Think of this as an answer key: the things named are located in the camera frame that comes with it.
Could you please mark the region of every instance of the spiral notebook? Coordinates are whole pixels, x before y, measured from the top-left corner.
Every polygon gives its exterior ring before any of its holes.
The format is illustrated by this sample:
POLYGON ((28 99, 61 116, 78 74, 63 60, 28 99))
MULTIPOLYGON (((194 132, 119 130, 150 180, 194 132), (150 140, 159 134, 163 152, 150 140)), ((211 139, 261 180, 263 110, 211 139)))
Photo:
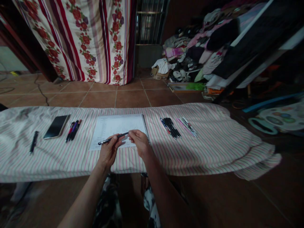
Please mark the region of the spiral notebook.
MULTIPOLYGON (((106 140, 109 136, 120 133, 123 134, 129 130, 138 129, 147 135, 147 126, 143 114, 115 115, 115 116, 99 116, 95 126, 95 131, 90 144, 89 150, 100 150, 99 142, 106 140)), ((123 144, 120 148, 134 147, 134 143, 125 136, 122 140, 123 144)))

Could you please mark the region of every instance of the pink pen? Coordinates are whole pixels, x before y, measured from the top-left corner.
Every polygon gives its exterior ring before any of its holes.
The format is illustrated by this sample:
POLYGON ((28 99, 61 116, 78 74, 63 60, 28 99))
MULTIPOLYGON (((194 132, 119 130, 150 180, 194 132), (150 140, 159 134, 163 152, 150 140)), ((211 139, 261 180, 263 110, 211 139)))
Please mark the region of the pink pen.
POLYGON ((183 124, 183 122, 179 119, 179 118, 176 118, 176 120, 193 136, 193 137, 195 137, 194 135, 193 135, 193 133, 183 124))

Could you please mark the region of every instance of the metal bars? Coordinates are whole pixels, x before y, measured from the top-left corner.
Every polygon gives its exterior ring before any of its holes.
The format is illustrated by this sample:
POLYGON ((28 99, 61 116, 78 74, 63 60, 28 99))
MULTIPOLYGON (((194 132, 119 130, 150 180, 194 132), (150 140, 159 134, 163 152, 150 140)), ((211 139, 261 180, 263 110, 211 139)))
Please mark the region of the metal bars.
POLYGON ((158 45, 162 39, 169 0, 138 0, 136 45, 158 45))

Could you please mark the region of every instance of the hand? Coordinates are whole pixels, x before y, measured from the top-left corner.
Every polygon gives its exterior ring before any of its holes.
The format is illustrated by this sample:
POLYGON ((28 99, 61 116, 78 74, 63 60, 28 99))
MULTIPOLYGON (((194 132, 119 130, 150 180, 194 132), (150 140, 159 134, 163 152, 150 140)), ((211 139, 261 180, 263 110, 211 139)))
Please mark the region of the hand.
POLYGON ((120 134, 108 137, 107 139, 112 138, 111 141, 101 146, 98 163, 105 166, 107 169, 110 169, 113 165, 116 158, 117 148, 122 144, 121 141, 124 138, 124 136, 122 136, 117 140, 118 135, 120 134))
POLYGON ((144 157, 151 152, 151 147, 148 142, 148 138, 145 133, 140 130, 131 130, 128 134, 129 140, 135 143, 138 151, 138 155, 144 159, 144 157))

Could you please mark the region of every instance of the striped bed sheet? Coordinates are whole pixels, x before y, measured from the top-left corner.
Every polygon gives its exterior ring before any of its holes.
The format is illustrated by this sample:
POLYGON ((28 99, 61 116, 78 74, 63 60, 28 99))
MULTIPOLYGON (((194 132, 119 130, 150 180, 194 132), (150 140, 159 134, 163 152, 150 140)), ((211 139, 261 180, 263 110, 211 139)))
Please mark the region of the striped bed sheet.
MULTIPOLYGON (((189 176, 234 172, 253 180, 276 165, 280 154, 230 118, 221 106, 192 103, 152 108, 17 107, 0 112, 0 182, 40 181, 89 175, 99 151, 89 151, 98 116, 142 113, 151 147, 168 175, 189 176), (82 119, 76 138, 66 144, 69 127, 59 138, 43 136, 56 116, 71 114, 82 119), (164 130, 159 118, 185 117, 198 132, 191 136, 175 121, 182 139, 164 130), (39 131, 34 154, 29 155, 34 132, 39 131)), ((114 173, 140 173, 146 168, 136 147, 118 149, 111 167, 114 173)))

